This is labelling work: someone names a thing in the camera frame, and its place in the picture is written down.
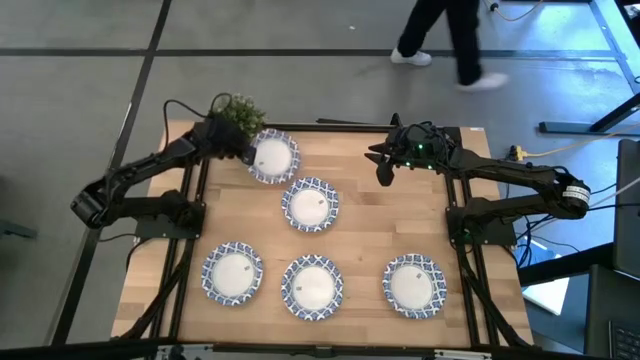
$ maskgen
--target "desk leg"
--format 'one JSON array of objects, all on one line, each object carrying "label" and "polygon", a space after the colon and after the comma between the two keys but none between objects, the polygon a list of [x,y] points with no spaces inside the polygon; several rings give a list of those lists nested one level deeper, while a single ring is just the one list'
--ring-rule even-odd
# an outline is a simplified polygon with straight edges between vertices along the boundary
[{"label": "desk leg", "polygon": [[593,264],[613,267],[613,243],[518,270],[521,286],[531,286],[589,271]]},{"label": "desk leg", "polygon": [[[539,124],[540,132],[547,134],[606,135],[609,133],[609,129],[635,113],[639,107],[640,93],[635,94],[594,124],[545,121]],[[636,128],[619,135],[640,136],[640,130]]]}]

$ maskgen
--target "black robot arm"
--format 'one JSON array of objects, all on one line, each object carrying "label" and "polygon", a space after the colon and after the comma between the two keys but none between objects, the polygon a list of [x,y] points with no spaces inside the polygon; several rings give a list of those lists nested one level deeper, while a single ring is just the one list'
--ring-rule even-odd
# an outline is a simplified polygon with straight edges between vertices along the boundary
[{"label": "black robot arm", "polygon": [[564,167],[483,158],[463,149],[429,122],[404,127],[396,116],[394,118],[398,126],[389,132],[384,143],[370,146],[372,153],[365,154],[378,164],[376,174],[382,186],[391,185],[394,167],[404,166],[446,173],[454,179],[482,178],[536,191],[535,195],[497,201],[471,198],[464,208],[451,209],[450,227],[459,228],[460,233],[471,233],[480,238],[496,219],[513,221],[535,214],[580,219],[589,209],[589,187]]},{"label": "black robot arm", "polygon": [[210,113],[203,122],[160,152],[107,172],[87,185],[71,203],[74,213],[90,228],[113,224],[124,217],[155,217],[165,215],[175,226],[195,230],[201,226],[204,209],[190,203],[177,190],[160,197],[125,198],[129,189],[144,180],[173,168],[199,164],[203,159],[239,157],[253,164],[255,149],[238,126]]}]

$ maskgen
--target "gray floor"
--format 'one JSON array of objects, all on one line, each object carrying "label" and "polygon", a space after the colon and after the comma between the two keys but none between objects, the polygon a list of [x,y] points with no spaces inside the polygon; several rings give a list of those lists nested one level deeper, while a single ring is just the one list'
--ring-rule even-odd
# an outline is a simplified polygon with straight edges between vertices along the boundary
[{"label": "gray floor", "polygon": [[[390,49],[412,3],[174,1],[160,48]],[[632,69],[640,73],[637,48],[612,1],[598,3]],[[146,48],[160,4],[5,0],[0,2],[0,48]],[[505,2],[501,9],[515,16],[530,6]],[[484,5],[479,15],[483,49],[608,49],[587,5],[544,4],[515,23],[489,14]],[[443,18],[425,48],[449,49],[448,38]],[[0,57],[0,153],[5,155],[0,159],[0,219],[39,231],[34,240],[0,241],[0,348],[48,341],[84,231],[68,210],[69,202],[104,170],[141,64],[138,57]],[[398,112],[407,123],[485,127],[494,157],[502,157],[512,144],[542,152],[584,140],[541,135],[536,125],[545,120],[592,122],[632,95],[613,61],[485,59],[484,65],[510,74],[509,86],[487,94],[458,93],[450,58],[436,58],[427,69],[392,66],[385,57],[156,58],[126,160],[157,147],[165,99],[205,108],[220,91],[253,96],[273,122],[326,117],[386,123]],[[189,117],[179,109],[170,114]],[[615,182],[616,146],[617,139],[603,140],[533,162],[565,165],[592,189],[600,189]],[[141,186],[133,193],[144,191]],[[511,194],[525,192],[513,188]],[[117,224],[105,236],[130,226]],[[579,249],[606,243],[612,240],[613,211],[557,222],[539,234]],[[99,246],[70,341],[109,337],[130,245],[122,239]]]}]

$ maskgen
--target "wooden tabletop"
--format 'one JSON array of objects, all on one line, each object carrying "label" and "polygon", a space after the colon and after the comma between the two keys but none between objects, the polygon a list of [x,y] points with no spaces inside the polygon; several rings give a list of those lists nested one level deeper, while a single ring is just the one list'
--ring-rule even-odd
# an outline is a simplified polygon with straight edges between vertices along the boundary
[{"label": "wooden tabletop", "polygon": [[[171,122],[170,135],[178,137],[191,126],[190,122]],[[461,133],[465,148],[489,156],[483,129],[461,128]],[[239,161],[213,160],[204,196],[208,205],[205,227],[193,253],[179,339],[204,343],[469,346],[458,264],[448,243],[444,216],[448,205],[444,177],[433,171],[401,168],[395,170],[393,185],[382,187],[375,176],[375,164],[363,153],[367,146],[384,141],[385,134],[290,135],[301,151],[296,178],[319,177],[338,191],[340,212],[336,222],[316,234],[293,229],[280,208],[282,193],[290,183],[261,184]],[[192,195],[197,175],[196,171]],[[179,188],[181,179],[182,170],[159,175],[152,180],[149,195]],[[476,197],[499,197],[495,182],[474,179],[471,190]],[[224,307],[208,299],[200,284],[204,259],[228,241],[250,244],[264,264],[258,292],[238,307]],[[141,246],[133,255],[113,326],[114,336],[128,330],[157,293],[166,249],[167,241],[159,239]],[[520,336],[532,342],[513,259],[500,247],[483,246],[483,251],[494,302]],[[447,299],[433,318],[404,318],[383,295],[386,264],[407,253],[431,257],[444,272]],[[305,254],[330,258],[344,278],[342,306],[320,322],[293,316],[280,295],[285,269]],[[475,303],[481,340],[486,342],[482,307],[477,299]],[[168,332],[172,306],[170,300],[163,334]]]}]

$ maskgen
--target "person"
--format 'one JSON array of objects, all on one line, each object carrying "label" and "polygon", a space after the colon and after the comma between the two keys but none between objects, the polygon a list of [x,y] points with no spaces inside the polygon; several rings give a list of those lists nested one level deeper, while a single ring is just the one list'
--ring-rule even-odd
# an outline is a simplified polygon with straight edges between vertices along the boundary
[{"label": "person", "polygon": [[419,51],[427,32],[446,10],[453,52],[457,61],[458,89],[467,92],[497,89],[505,85],[508,76],[484,73],[478,48],[479,0],[418,0],[397,47],[391,53],[396,64],[427,66],[431,56]]}]

